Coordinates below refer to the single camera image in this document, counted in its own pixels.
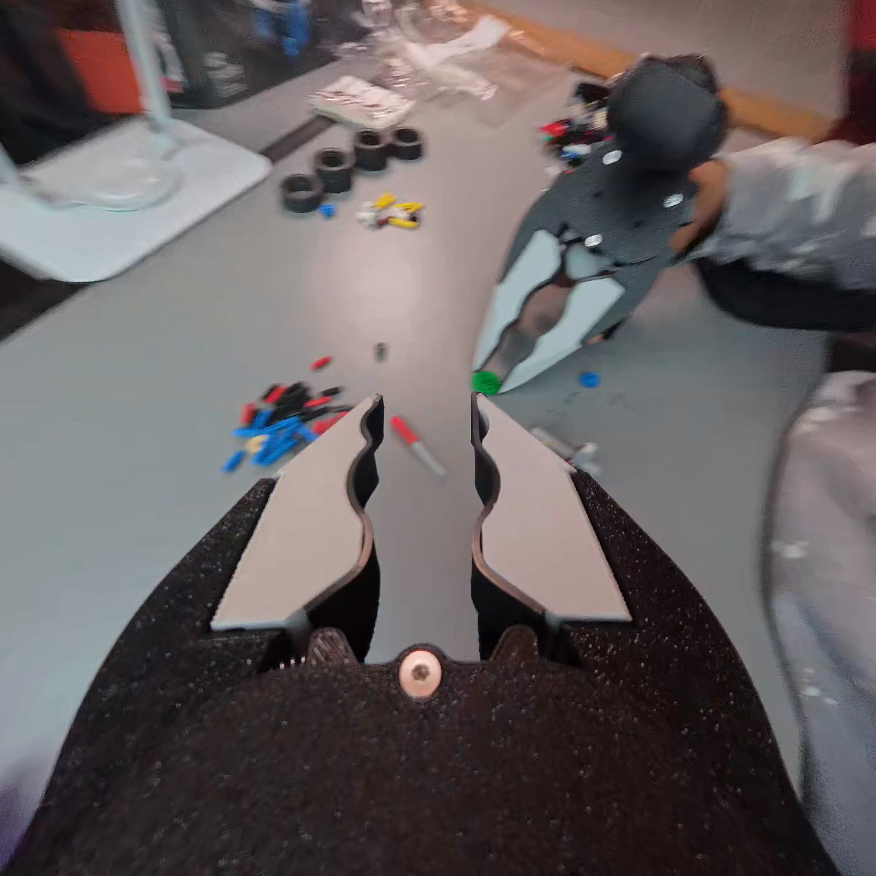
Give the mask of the person's right hand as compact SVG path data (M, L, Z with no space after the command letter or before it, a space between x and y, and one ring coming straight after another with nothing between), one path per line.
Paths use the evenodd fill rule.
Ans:
M679 257L695 250L717 227L729 196L730 168L724 159L714 158L693 168L688 180L696 186L694 214L672 238L673 253Z

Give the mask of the red chair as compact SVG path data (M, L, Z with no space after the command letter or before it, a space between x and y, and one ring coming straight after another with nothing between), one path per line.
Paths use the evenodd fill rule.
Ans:
M843 67L843 108L829 139L875 142L875 2L849 1Z

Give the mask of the red and grey toy axle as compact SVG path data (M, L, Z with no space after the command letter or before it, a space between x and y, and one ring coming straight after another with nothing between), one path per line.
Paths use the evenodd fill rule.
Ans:
M444 479L447 475L447 470L438 458L430 451L422 436L417 432L410 423L396 415L391 417L390 426L392 431L399 439L406 444L412 454L437 478Z

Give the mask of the person's torso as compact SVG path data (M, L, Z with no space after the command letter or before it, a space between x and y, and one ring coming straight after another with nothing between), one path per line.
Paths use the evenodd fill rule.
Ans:
M765 602L801 734L803 809L842 874L875 873L875 377L827 375L786 433Z

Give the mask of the clear plastic bag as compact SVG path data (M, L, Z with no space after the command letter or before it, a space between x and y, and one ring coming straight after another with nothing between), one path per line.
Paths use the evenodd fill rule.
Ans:
M568 67L498 12L467 2L369 5L377 83L417 106L495 130L568 84Z

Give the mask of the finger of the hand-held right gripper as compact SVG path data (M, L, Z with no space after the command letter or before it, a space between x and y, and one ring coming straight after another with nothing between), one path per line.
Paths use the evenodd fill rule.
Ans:
M539 376L562 362L562 343L549 336L565 310L565 243L540 230L529 239L494 288L480 330L474 376Z
M607 278L539 289L500 338L500 393L529 383L621 322L624 298L621 285Z

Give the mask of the pile of small connector pins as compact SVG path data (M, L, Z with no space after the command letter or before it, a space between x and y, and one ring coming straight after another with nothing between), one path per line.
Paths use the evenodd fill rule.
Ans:
M236 449L224 462L223 474L245 464L272 468L300 454L351 411L344 392L343 386L315 390L304 381L268 386L241 408L232 434Z

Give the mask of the black toy car set box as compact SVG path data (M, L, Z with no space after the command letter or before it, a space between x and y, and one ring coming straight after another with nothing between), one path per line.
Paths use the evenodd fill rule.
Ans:
M145 2L171 105L226 107L333 59L310 2Z

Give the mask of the partly built toy car chassis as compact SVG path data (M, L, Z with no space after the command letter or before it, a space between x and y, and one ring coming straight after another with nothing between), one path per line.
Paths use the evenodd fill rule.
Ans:
M607 121L610 84L578 82L571 91L565 115L539 127L547 153L565 166L577 167L592 149L614 138Z

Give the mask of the printed paper sheet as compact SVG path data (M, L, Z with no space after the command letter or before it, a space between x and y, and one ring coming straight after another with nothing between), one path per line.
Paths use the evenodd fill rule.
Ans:
M358 130L385 133L411 115L415 102L356 76L345 74L308 98L312 112Z

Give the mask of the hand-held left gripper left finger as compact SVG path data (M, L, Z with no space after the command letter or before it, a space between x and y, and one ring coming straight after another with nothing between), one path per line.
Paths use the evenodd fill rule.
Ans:
M334 628L364 662L380 600L380 568L367 504L385 403L366 397L279 471L211 619L213 634L280 631L292 654Z

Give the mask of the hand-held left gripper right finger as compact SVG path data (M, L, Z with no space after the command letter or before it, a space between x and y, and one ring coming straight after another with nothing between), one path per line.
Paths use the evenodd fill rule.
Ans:
M569 627L629 626L632 611L586 508L588 475L564 463L480 393L471 397L475 486L482 502L471 555L478 647L508 629L558 652Z

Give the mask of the white book stand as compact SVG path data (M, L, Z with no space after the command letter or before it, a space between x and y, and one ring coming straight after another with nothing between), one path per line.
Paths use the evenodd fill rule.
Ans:
M41 280L114 278L265 181L272 162L172 117L140 2L115 2L145 111L19 167L1 148L1 254Z

